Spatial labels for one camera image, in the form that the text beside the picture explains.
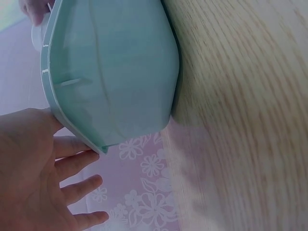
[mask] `hand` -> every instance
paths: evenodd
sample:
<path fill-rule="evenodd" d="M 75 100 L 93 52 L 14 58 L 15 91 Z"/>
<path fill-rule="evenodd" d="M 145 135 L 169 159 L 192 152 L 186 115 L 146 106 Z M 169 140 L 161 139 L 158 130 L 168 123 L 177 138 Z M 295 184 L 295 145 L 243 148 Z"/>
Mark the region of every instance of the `hand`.
<path fill-rule="evenodd" d="M 55 0 L 19 0 L 20 9 L 31 19 L 32 24 L 42 23 L 44 14 L 49 12 L 47 3 L 53 7 Z"/>
<path fill-rule="evenodd" d="M 99 159 L 77 138 L 54 137 L 61 128 L 46 110 L 0 116 L 2 231 L 80 231 L 108 219 L 106 212 L 72 215 L 68 210 L 103 180 L 93 176 L 60 188 L 59 182 Z"/>

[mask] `white plastic lid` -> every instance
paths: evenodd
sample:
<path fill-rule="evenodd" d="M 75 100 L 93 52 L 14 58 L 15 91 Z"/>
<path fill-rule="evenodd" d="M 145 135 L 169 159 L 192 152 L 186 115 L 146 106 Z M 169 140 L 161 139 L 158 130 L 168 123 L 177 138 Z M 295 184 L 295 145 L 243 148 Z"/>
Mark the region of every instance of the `white plastic lid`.
<path fill-rule="evenodd" d="M 42 23 L 39 26 L 32 26 L 31 38 L 34 49 L 37 51 L 41 51 L 43 46 L 43 40 L 47 29 L 47 24 L 49 21 L 51 13 L 44 14 L 44 18 Z"/>

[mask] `light wood panel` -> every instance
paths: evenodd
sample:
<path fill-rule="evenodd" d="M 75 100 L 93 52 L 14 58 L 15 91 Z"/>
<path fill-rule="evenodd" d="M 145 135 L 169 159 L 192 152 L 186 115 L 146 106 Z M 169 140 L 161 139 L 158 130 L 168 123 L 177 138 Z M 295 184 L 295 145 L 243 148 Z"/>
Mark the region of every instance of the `light wood panel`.
<path fill-rule="evenodd" d="M 308 230 L 308 1 L 165 3 L 183 55 L 163 131 L 181 231 Z"/>

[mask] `teal plastic container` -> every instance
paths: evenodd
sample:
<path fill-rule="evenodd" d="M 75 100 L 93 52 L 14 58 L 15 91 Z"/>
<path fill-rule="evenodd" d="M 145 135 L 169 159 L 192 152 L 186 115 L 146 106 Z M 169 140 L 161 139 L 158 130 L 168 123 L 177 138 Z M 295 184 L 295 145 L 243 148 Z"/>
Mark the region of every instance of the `teal plastic container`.
<path fill-rule="evenodd" d="M 98 153 L 168 124 L 179 65 L 160 0 L 56 0 L 40 59 L 55 117 Z"/>

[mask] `pink floral tablecloth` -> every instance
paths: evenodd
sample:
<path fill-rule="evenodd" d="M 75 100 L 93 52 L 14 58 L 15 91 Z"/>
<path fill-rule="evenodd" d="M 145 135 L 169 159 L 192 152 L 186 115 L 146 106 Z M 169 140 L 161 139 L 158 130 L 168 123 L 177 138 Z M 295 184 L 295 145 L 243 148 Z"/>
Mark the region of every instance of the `pink floral tablecloth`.
<path fill-rule="evenodd" d="M 0 115 L 28 107 L 45 108 L 39 54 L 31 43 L 31 25 L 23 21 L 0 32 Z M 70 134 L 62 130 L 58 135 Z M 103 185 L 69 208 L 73 213 L 105 210 L 110 219 L 91 231 L 180 231 L 165 153 L 159 133 L 111 147 L 72 184 L 100 174 Z"/>
<path fill-rule="evenodd" d="M 93 231 L 179 231 L 159 133 L 110 148 L 82 175 L 97 173 L 104 183 L 86 197 L 87 210 L 106 209 L 110 219 Z"/>

